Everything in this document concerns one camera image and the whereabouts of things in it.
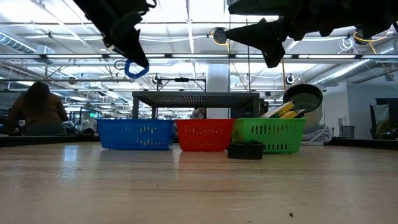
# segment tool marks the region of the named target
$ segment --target red basket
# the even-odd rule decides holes
[[[176,120],[184,151],[223,151],[231,144],[234,119]]]

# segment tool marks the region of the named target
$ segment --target blue handle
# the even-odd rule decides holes
[[[141,76],[144,76],[145,74],[147,74],[149,72],[149,67],[144,68],[142,71],[140,71],[137,74],[133,74],[130,72],[130,64],[133,63],[132,60],[128,59],[126,61],[126,65],[124,66],[124,73],[126,73],[126,75],[132,79],[136,79],[139,78]]]

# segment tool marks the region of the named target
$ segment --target person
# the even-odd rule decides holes
[[[18,123],[23,119],[26,136],[67,134],[62,121],[68,121],[68,116],[61,99],[51,94],[49,86],[42,82],[35,82],[12,106],[8,120]],[[10,125],[6,130],[9,134],[18,132]]]
[[[192,112],[191,119],[205,119],[206,109],[198,108]]]

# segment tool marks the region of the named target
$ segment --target desk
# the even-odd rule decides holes
[[[252,105],[253,117],[260,117],[259,93],[215,93],[187,91],[134,91],[132,118],[138,118],[139,102],[152,107],[152,119],[157,109],[165,108],[242,108]]]
[[[178,144],[166,152],[98,142],[0,149],[2,224],[395,224],[397,189],[398,152],[382,149],[303,147],[261,161]]]

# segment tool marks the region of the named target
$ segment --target brown jacket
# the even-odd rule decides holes
[[[17,123],[19,120],[25,120],[25,126],[46,124],[52,122],[68,121],[67,112],[63,107],[61,99],[54,94],[49,94],[48,104],[41,114],[30,114],[24,103],[24,96],[18,97],[12,106],[8,115],[8,120]]]

